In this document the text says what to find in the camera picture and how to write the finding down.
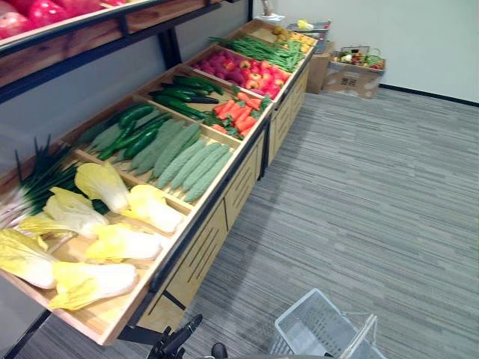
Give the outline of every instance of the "white wall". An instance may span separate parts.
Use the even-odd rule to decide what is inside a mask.
[[[479,102],[477,0],[271,0],[284,23],[331,19],[329,39],[381,49],[382,83]],[[254,14],[262,11],[255,1]]]
[[[212,13],[177,28],[184,59],[206,47],[209,36],[222,36],[246,20],[247,2],[223,4]],[[0,173],[14,166],[13,150],[33,154],[33,138],[58,138],[165,70],[158,40],[146,39],[84,65],[0,104]],[[41,307],[0,278],[0,355],[40,314]]]

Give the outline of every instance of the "shelf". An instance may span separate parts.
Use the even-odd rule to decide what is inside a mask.
[[[1,40],[0,103],[220,7],[210,0],[140,1]]]

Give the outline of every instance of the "tomato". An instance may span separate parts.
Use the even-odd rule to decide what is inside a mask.
[[[0,39],[6,39],[31,29],[30,20],[20,13],[8,12],[0,15]]]
[[[7,2],[0,0],[0,15],[3,13],[18,13],[18,10]]]
[[[50,0],[35,0],[28,17],[35,28],[54,24],[68,19],[67,12]]]
[[[28,11],[30,10],[33,1],[35,0],[8,0],[8,2],[16,8],[16,12],[25,16],[28,16]]]
[[[55,2],[67,11],[69,17],[103,9],[100,0],[55,0]]]

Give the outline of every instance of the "basket handle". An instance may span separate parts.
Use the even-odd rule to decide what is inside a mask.
[[[343,350],[338,359],[348,359],[354,354],[356,349],[361,345],[361,343],[366,339],[366,335],[369,330],[373,329],[373,341],[376,341],[376,328],[377,328],[377,316],[370,314],[366,319],[366,323],[362,326],[361,330],[354,336],[353,340],[350,341],[348,346]]]

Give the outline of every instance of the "plastic basket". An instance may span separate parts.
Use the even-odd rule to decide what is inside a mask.
[[[309,37],[313,37],[317,40],[316,50],[314,53],[322,54],[326,49],[328,31],[331,28],[331,21],[321,21],[321,22],[313,22],[312,25],[314,26],[311,30],[300,30],[296,23],[289,24],[287,29],[295,32],[299,32],[300,34],[304,34]]]
[[[356,339],[352,322],[318,289],[312,289],[275,321],[270,353],[324,355],[338,358]],[[348,356],[352,359],[386,359],[367,340]]]

